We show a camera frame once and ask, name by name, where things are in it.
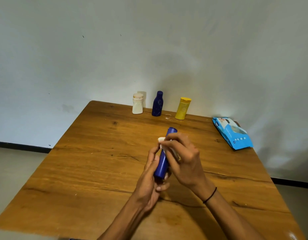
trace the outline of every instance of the white bottle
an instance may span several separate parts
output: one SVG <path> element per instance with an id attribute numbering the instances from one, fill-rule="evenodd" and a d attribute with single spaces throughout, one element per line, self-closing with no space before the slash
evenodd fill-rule
<path id="1" fill-rule="evenodd" d="M 143 98 L 144 95 L 141 93 L 134 93 L 133 94 L 133 109 L 132 113 L 138 114 L 143 113 Z"/>

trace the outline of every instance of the wet wipes package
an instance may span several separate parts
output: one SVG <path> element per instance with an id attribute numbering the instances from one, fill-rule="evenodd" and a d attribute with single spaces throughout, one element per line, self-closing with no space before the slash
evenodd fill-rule
<path id="1" fill-rule="evenodd" d="M 213 123 L 233 149 L 253 147 L 253 143 L 246 131 L 230 118 L 213 118 Z"/>

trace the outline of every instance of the yellow bottle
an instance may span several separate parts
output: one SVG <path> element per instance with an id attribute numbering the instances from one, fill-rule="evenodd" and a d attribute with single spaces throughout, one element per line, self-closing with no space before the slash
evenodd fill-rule
<path id="1" fill-rule="evenodd" d="M 183 120 L 185 119 L 185 115 L 187 112 L 187 109 L 189 107 L 190 102 L 192 101 L 192 99 L 189 99 L 188 97 L 181 97 L 180 98 L 180 105 L 178 105 L 178 109 L 175 115 L 175 118 L 178 120 Z"/>

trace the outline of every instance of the hand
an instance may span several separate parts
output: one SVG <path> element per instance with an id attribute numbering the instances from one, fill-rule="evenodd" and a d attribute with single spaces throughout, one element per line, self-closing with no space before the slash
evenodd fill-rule
<path id="1" fill-rule="evenodd" d="M 177 180 L 202 201 L 206 200 L 214 191 L 215 185 L 205 177 L 199 150 L 189 141 L 188 136 L 171 133 L 160 144 Z M 174 158 L 171 148 L 180 156 L 180 161 Z"/>
<path id="2" fill-rule="evenodd" d="M 167 190 L 170 186 L 168 182 L 156 182 L 154 180 L 154 172 L 159 162 L 159 156 L 156 155 L 158 151 L 159 144 L 149 150 L 144 172 L 140 176 L 136 189 L 132 194 L 132 197 L 142 205 L 144 212 L 151 210 L 159 198 L 160 191 Z"/>

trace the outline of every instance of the yellow bottle cap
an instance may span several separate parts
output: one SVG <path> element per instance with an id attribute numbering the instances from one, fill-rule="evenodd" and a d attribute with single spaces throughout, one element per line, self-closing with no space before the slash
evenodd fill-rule
<path id="1" fill-rule="evenodd" d="M 185 97 L 181 97 L 180 98 L 180 102 L 181 103 L 186 103 L 186 104 L 189 104 L 189 103 L 191 103 L 191 101 L 192 101 L 192 99 L 190 99 L 190 98 L 185 98 Z"/>

